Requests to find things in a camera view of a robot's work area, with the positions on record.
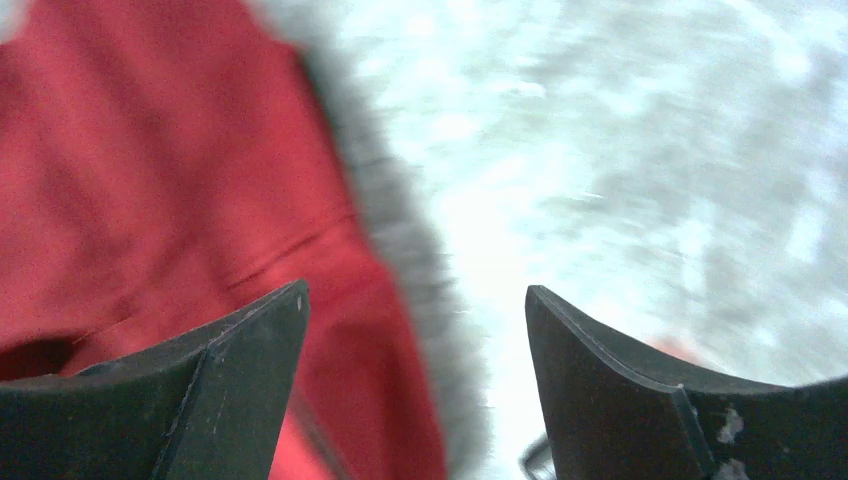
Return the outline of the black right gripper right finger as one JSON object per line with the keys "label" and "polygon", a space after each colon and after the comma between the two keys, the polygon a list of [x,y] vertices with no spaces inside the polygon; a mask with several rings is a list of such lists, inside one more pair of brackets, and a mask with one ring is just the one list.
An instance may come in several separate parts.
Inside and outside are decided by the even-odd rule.
{"label": "black right gripper right finger", "polygon": [[847,381],[756,382],[668,355],[530,286],[546,435],[531,479],[843,479]]}

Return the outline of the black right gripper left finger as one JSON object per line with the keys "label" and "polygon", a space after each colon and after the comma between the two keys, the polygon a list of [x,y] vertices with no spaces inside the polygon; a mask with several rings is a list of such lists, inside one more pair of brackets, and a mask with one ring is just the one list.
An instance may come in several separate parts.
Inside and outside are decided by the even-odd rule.
{"label": "black right gripper left finger", "polygon": [[296,281],[146,350],[1,386],[5,479],[265,479],[310,305]]}

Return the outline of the red backpack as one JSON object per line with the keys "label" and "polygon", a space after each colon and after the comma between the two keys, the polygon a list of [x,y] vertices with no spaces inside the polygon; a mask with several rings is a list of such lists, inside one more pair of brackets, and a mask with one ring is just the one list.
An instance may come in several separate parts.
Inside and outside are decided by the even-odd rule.
{"label": "red backpack", "polygon": [[443,479],[407,307],[298,50],[244,1],[28,1],[1,47],[1,376],[117,358],[296,279],[274,479]]}

